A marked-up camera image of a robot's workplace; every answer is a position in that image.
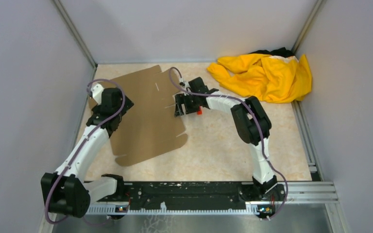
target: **beige speckled floor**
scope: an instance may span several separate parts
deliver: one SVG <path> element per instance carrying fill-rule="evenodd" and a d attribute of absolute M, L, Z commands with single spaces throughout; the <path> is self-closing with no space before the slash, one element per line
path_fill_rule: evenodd
<path fill-rule="evenodd" d="M 99 65 L 95 79 L 112 79 L 155 64 Z M 209 63 L 159 64 L 162 71 L 175 66 L 186 81 L 201 76 L 208 88 L 235 95 L 219 87 L 206 71 Z M 271 162 L 289 181 L 310 181 L 305 152 L 291 104 L 262 103 L 272 122 L 270 135 Z M 87 106 L 79 137 L 91 111 Z M 106 143 L 86 175 L 86 180 L 102 174 L 118 174 L 126 181 L 251 181 L 252 163 L 248 146 L 239 138 L 231 115 L 204 109 L 198 116 L 182 116 L 187 143 L 142 163 L 121 167 L 115 163 L 111 145 Z"/>

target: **yellow cloth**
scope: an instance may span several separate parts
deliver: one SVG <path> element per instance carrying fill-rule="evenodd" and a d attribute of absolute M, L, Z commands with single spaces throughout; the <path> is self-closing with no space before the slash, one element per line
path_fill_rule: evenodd
<path fill-rule="evenodd" d="M 228 70 L 235 75 L 231 77 Z M 208 67 L 220 85 L 240 96 L 256 96 L 270 103 L 303 100 L 311 92 L 312 75 L 305 55 L 283 58 L 266 54 L 221 57 Z"/>

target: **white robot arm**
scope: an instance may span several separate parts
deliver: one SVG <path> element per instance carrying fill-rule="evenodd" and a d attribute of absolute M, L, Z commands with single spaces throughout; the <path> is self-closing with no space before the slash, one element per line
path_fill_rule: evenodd
<path fill-rule="evenodd" d="M 104 175 L 90 183 L 84 183 L 84 178 L 95 156 L 118 128 L 122 116 L 134 104 L 118 88 L 104 89 L 96 84 L 91 88 L 91 93 L 98 105 L 92 109 L 93 115 L 86 123 L 84 134 L 56 171 L 45 173 L 41 179 L 48 212 L 83 217 L 90 204 L 123 192 L 121 176 Z"/>
<path fill-rule="evenodd" d="M 196 78 L 184 86 L 196 93 L 222 95 L 216 89 L 208 91 L 201 78 Z M 92 98 L 98 105 L 92 109 L 93 115 L 86 124 L 87 127 L 83 136 L 69 157 L 56 171 L 54 173 L 45 173 L 41 179 L 43 198 L 48 212 L 83 217 L 90 204 L 106 196 L 118 195 L 126 198 L 124 194 L 125 184 L 121 176 L 107 174 L 90 183 L 85 183 L 84 178 L 99 150 L 118 128 L 122 116 L 134 104 L 118 88 L 104 89 L 100 84 L 97 84 L 91 88 L 91 93 Z M 268 137 L 271 122 L 257 98 L 251 97 L 246 99 L 245 102 L 251 106 L 263 131 L 265 157 L 261 151 L 261 139 L 258 129 L 254 127 L 254 121 L 247 117 L 248 112 L 239 101 L 223 97 L 196 97 L 185 94 L 175 95 L 175 101 L 175 116 L 184 114 L 182 104 L 184 104 L 187 114 L 198 112 L 201 106 L 231 113 L 238 135 L 250 147 L 254 163 L 253 182 L 255 193 L 263 196 L 277 185 L 276 176 L 267 161 L 269 158 Z M 110 118 L 122 105 L 122 111 L 115 117 Z"/>

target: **white wall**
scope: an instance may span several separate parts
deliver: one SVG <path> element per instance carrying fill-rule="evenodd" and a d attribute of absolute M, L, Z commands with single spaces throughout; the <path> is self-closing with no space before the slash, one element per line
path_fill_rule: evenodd
<path fill-rule="evenodd" d="M 0 0 L 0 233 L 37 232 L 40 178 L 74 143 L 92 67 L 49 0 Z"/>
<path fill-rule="evenodd" d="M 328 1 L 302 53 L 313 74 L 302 105 L 324 175 L 352 232 L 373 232 L 373 1 Z"/>
<path fill-rule="evenodd" d="M 97 63 L 291 49 L 316 0 L 62 0 Z"/>

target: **cardboard sheet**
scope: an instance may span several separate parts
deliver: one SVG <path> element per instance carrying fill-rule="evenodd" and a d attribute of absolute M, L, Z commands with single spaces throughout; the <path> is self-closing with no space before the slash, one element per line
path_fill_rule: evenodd
<path fill-rule="evenodd" d="M 174 117 L 173 95 L 178 89 L 169 80 L 169 71 L 159 66 L 112 79 L 122 86 L 135 104 L 122 118 L 110 141 L 120 166 L 131 166 L 178 149 L 187 142 L 185 126 Z M 101 83 L 113 87 L 110 83 Z M 89 100 L 92 108 L 96 103 Z"/>

